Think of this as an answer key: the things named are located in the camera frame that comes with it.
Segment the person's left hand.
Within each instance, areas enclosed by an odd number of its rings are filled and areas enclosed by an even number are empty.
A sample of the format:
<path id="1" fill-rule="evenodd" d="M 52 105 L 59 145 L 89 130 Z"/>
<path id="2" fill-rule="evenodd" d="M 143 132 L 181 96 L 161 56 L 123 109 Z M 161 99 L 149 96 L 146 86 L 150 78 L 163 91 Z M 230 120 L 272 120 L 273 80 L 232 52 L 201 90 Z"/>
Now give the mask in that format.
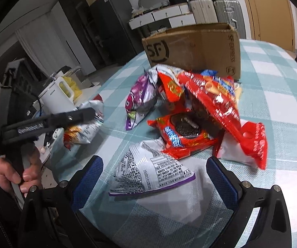
<path id="1" fill-rule="evenodd" d="M 22 193 L 27 194 L 30 187 L 36 185 L 42 188 L 41 183 L 41 168 L 40 152 L 34 147 L 31 156 L 29 157 L 30 167 L 25 169 L 22 177 L 13 168 L 13 166 L 4 158 L 0 157 L 0 187 L 8 192 L 12 192 L 11 184 L 19 185 Z"/>

